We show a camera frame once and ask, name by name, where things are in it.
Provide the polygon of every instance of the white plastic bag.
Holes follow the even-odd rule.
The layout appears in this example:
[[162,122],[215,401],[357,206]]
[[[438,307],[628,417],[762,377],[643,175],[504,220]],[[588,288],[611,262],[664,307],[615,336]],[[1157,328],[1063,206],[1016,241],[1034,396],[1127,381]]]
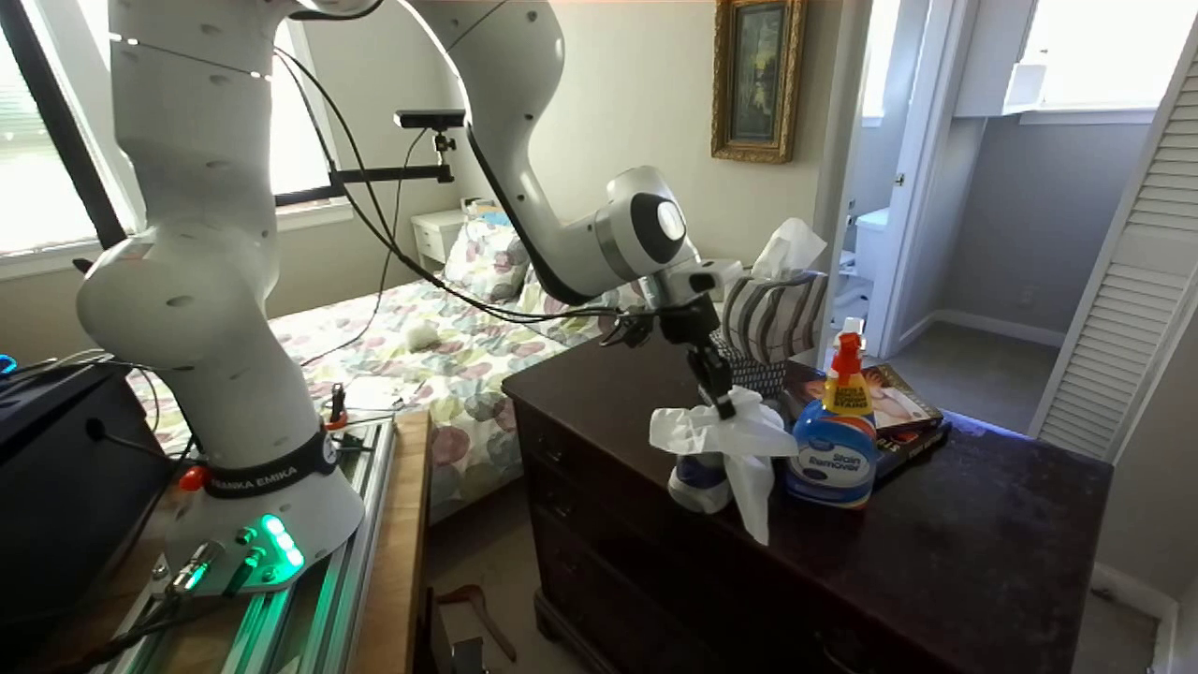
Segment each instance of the white plastic bag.
[[806,220],[786,216],[761,248],[751,281],[784,281],[799,268],[809,268],[825,255],[825,248],[825,236],[815,236]]

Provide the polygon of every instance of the table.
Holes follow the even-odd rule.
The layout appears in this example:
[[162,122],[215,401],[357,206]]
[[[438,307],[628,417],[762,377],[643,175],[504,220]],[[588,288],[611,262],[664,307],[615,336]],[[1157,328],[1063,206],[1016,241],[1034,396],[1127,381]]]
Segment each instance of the table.
[[[417,622],[423,619],[423,523],[425,523],[425,411],[398,417],[398,458],[382,499],[371,578],[361,603],[352,670],[412,670]],[[56,629],[31,670],[54,670],[92,645],[112,639],[128,607],[137,600],[165,547],[165,522],[176,494],[165,494],[130,555],[101,580],[74,622]],[[221,670],[241,607],[215,609],[173,633],[162,670]]]
[[681,348],[584,343],[515,401],[544,633],[596,670],[1071,670],[1111,467],[952,417],[935,453],[841,514],[664,489],[646,411],[697,406]]

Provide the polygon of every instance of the picture frame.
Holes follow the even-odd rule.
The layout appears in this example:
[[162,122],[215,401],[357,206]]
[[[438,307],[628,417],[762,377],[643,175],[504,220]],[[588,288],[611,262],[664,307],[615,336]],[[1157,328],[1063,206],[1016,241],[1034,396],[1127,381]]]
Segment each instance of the picture frame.
[[711,159],[790,161],[802,40],[806,0],[717,0]]

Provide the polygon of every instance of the floor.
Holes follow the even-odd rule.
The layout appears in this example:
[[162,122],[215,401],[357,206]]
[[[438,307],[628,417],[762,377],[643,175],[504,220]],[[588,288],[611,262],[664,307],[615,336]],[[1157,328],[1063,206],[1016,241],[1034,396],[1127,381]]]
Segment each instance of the floor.
[[[896,367],[932,406],[963,417],[992,419],[1026,432],[1036,396],[1048,381],[1054,351],[957,325],[932,325]],[[478,583],[493,625],[513,639],[515,664],[488,639],[467,607],[444,607],[448,639],[483,637],[483,664],[490,674],[575,674],[584,670],[570,648],[534,633],[533,594],[534,555],[524,489],[513,488],[490,501],[444,522],[432,531],[425,578],[433,592]],[[1086,600],[1076,674],[1147,674],[1153,664],[1153,622],[1103,600]]]

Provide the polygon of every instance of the pillow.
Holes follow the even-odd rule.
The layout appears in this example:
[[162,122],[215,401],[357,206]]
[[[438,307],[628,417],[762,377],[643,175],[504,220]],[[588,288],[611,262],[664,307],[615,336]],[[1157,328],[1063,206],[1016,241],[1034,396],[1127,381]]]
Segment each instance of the pillow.
[[475,301],[515,301],[529,268],[529,252],[502,210],[460,225],[444,281]]
[[799,351],[809,351],[815,343],[825,283],[825,273],[799,273],[790,281],[732,281],[721,312],[721,343],[751,362],[784,362]]

